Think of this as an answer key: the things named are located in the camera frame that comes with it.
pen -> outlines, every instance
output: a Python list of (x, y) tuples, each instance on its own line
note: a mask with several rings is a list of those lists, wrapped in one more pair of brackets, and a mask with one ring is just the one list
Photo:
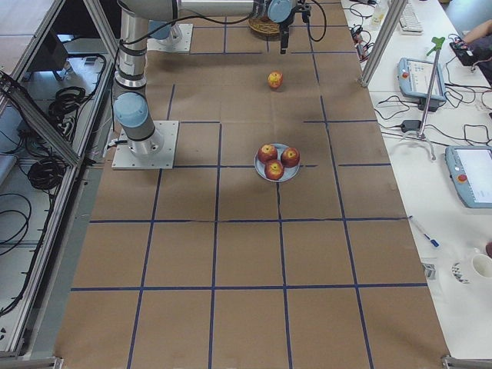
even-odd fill
[(434, 240), (421, 226), (421, 224), (416, 221), (414, 219), (414, 216), (411, 215), (410, 217), (408, 217), (408, 220), (411, 221), (414, 226), (418, 229), (418, 231), (424, 235), (424, 237), (429, 240), (431, 242), (431, 244), (436, 248), (437, 246), (439, 246), (439, 242), (437, 242), (436, 240)]

bottle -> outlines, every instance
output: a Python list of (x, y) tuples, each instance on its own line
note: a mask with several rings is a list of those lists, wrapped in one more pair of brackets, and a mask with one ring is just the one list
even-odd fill
[(372, 13), (371, 17), (371, 28), (373, 30), (379, 29), (381, 23), (383, 23), (384, 15), (387, 11), (387, 3), (386, 0), (380, 0), (376, 7), (374, 8), (374, 13)]

white table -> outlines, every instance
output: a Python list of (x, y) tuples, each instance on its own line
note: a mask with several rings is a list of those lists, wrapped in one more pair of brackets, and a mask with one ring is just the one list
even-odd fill
[[(456, 30), (437, 0), (410, 0), (410, 2), (424, 26), (424, 33), (419, 36), (402, 35), (398, 29), (395, 30), (368, 86), (374, 107), (385, 117), (404, 108), (401, 105), (377, 107), (379, 101), (391, 95), (403, 98), (397, 81), (397, 63), (400, 58), (416, 58), (432, 62), (434, 53), (426, 56), (434, 47), (431, 42), (432, 37), (456, 34)], [(348, 8), (354, 3), (342, 0), (342, 4), (344, 8)], [(371, 10), (364, 5), (358, 5), (357, 10), (361, 10), (364, 14), (371, 13)], [(352, 15), (349, 11), (345, 13), (350, 26), (361, 23), (360, 17)], [(369, 23), (368, 19), (364, 21), (364, 25)], [(375, 41), (377, 32), (371, 31), (371, 35)], [(449, 41), (446, 40), (440, 54), (440, 64), (446, 82), (449, 81), (444, 64), (454, 57), (448, 45)], [(472, 73), (469, 67), (463, 67), (457, 59), (449, 63), (448, 67), (453, 83), (488, 86), (479, 69)], [(465, 99), (469, 100), (470, 97), (470, 93), (464, 94)], [(484, 97), (486, 104), (492, 106), (492, 93)], [(490, 110), (479, 101), (467, 105), (461, 104), (456, 109), (447, 103), (435, 113), (429, 113), (427, 124), (435, 125), (454, 137), (463, 137), (464, 124), (485, 125), (492, 134), (489, 112)], [(396, 115), (389, 121), (378, 115), (380, 124), (387, 127), (399, 125), (404, 119), (421, 118), (422, 111), (415, 107)], [(381, 130), (401, 135), (399, 129), (382, 128)], [(427, 128), (425, 134), (432, 141), (447, 145), (466, 145), (465, 141), (444, 137), (432, 127)], [(484, 140), (485, 137), (482, 128), (467, 129), (468, 135), (476, 141)], [(486, 243), (492, 241), (492, 209), (464, 207), (449, 178), (449, 171), (444, 161), (444, 146), (434, 145), (437, 159), (432, 161), (430, 146), (424, 141), (401, 141), (399, 137), (384, 135), (384, 142), (407, 214), (413, 215), (424, 226), (425, 231), (440, 243), (439, 248), (435, 248), (412, 226), (421, 260), (434, 264), (437, 269), (436, 279), (429, 280), (428, 284), (450, 354), (458, 359), (491, 359), (492, 318), (489, 314), (492, 311), (492, 284), (461, 284), (451, 274), (451, 266), (465, 258), (474, 248), (484, 253)]]

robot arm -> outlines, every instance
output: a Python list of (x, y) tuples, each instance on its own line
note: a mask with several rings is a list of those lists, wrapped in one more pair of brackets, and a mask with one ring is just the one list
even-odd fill
[(269, 17), (279, 24), (281, 54), (288, 46), (289, 26), (295, 13), (308, 22), (305, 0), (118, 0), (121, 6), (121, 41), (115, 73), (115, 119), (128, 137), (134, 155), (145, 156), (162, 148), (164, 137), (155, 129), (145, 100), (145, 54), (149, 22), (172, 24), (187, 16)]

green clamp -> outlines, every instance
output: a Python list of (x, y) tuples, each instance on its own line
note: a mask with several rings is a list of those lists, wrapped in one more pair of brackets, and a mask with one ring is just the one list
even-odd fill
[(427, 53), (427, 56), (429, 56), (431, 54), (431, 52), (435, 52), (436, 50), (441, 50), (443, 48), (444, 41), (446, 41), (446, 38), (445, 37), (439, 37), (439, 38), (433, 37), (431, 41), (435, 45), (431, 50), (429, 50), (429, 52)]

